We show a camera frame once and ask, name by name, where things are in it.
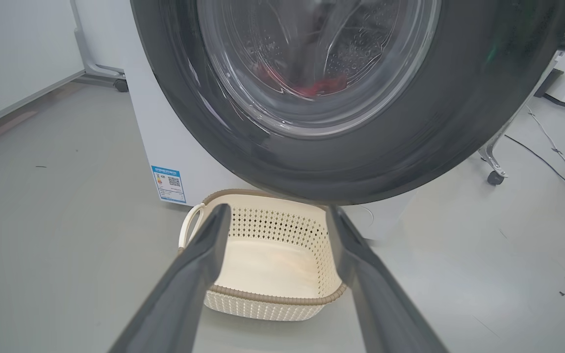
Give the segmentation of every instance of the basket handle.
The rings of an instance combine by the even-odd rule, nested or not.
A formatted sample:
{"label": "basket handle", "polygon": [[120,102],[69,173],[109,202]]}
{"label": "basket handle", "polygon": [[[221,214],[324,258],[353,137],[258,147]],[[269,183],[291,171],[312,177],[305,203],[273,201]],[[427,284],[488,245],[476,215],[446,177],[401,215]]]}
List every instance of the basket handle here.
{"label": "basket handle", "polygon": [[[193,208],[191,208],[189,213],[186,214],[186,217],[184,218],[184,222],[182,222],[182,228],[180,228],[180,236],[178,238],[178,250],[179,251],[186,248],[186,245],[190,241],[191,234],[189,234],[187,236],[186,233],[189,231],[189,227],[191,226],[191,221],[193,221],[193,217],[195,217],[195,214],[201,213],[202,210],[204,209],[204,206],[206,206],[204,203],[200,203],[199,205],[195,205],[195,206],[193,206]],[[197,232],[201,223],[202,223],[202,214],[200,214],[197,222],[195,223],[195,226],[193,227],[194,233]]]}

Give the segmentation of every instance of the plastic basket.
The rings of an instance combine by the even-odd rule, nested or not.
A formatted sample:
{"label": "plastic basket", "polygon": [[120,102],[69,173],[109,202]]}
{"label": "plastic basket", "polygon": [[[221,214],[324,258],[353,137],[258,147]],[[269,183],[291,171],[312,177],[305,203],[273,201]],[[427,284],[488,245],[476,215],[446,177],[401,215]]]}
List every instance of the plastic basket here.
{"label": "plastic basket", "polygon": [[220,203],[232,209],[222,272],[204,304],[232,315],[301,321],[338,299],[346,286],[337,276],[325,210],[251,190],[224,190],[207,197],[186,216],[179,253],[191,233]]}

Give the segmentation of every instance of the cable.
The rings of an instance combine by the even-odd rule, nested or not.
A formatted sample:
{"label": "cable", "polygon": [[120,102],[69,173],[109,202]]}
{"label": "cable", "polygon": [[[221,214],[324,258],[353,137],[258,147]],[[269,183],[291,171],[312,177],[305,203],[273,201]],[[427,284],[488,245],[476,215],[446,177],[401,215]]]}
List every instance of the cable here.
{"label": "cable", "polygon": [[537,153],[533,152],[533,150],[531,148],[526,147],[525,145],[523,145],[522,143],[520,143],[520,141],[512,138],[511,136],[505,135],[506,138],[512,140],[515,143],[518,143],[518,145],[521,145],[522,147],[524,147],[526,150],[528,150],[529,152],[533,153],[534,156],[538,157],[541,161],[543,161],[544,163],[546,163],[547,166],[549,166],[549,168],[551,168],[555,174],[558,175],[558,177],[560,177],[563,181],[565,181],[565,177],[563,177],[561,174],[559,174],[559,172],[553,168],[552,165],[549,164],[549,162],[545,161],[545,159],[543,159],[542,157],[540,157],[540,155],[538,155]]}
{"label": "cable", "polygon": [[557,148],[557,146],[556,146],[555,143],[553,142],[553,139],[551,138],[551,136],[549,136],[549,134],[546,132],[546,130],[544,129],[543,125],[540,123],[540,120],[538,120],[538,119],[536,118],[536,115],[533,114],[533,112],[531,111],[531,108],[529,108],[528,105],[525,104],[525,107],[527,107],[527,109],[529,110],[529,115],[531,116],[531,118],[533,118],[533,119],[536,121],[536,123],[538,123],[538,125],[540,126],[540,129],[541,129],[542,132],[546,135],[546,138],[549,139],[549,142],[550,142],[551,145],[553,146],[552,150],[553,150],[556,154],[558,154],[558,155],[561,157],[561,159],[563,159],[564,162],[565,162],[565,157],[564,157],[564,155],[562,154],[561,150],[559,150],[559,148]]}

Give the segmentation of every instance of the black cable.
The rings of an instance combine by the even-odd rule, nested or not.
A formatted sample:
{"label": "black cable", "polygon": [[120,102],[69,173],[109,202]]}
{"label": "black cable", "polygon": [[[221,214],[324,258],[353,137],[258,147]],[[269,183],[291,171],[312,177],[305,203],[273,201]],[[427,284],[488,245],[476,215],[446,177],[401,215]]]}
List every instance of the black cable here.
{"label": "black cable", "polygon": [[505,135],[506,138],[512,140],[515,143],[518,143],[518,145],[521,145],[522,147],[524,147],[525,149],[527,149],[529,152],[533,153],[534,156],[540,158],[541,161],[543,161],[544,163],[546,163],[547,166],[549,166],[549,168],[551,168],[555,174],[558,175],[558,177],[562,178],[563,181],[565,181],[565,177],[561,176],[561,174],[559,174],[559,172],[553,168],[552,165],[549,164],[549,162],[545,161],[545,159],[543,159],[542,157],[540,157],[540,155],[538,155],[537,153],[533,152],[533,150],[531,148],[526,147],[525,145],[523,145],[522,143],[520,143],[520,141],[516,140],[515,138],[512,138],[510,136]]}

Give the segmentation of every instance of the washing machine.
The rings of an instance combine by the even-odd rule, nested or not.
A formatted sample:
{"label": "washing machine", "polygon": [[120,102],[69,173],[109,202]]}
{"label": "washing machine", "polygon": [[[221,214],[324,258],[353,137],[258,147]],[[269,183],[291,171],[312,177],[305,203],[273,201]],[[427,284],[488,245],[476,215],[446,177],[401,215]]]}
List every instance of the washing machine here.
{"label": "washing machine", "polygon": [[160,199],[337,204],[384,239],[516,112],[565,0],[132,0],[121,50]]}

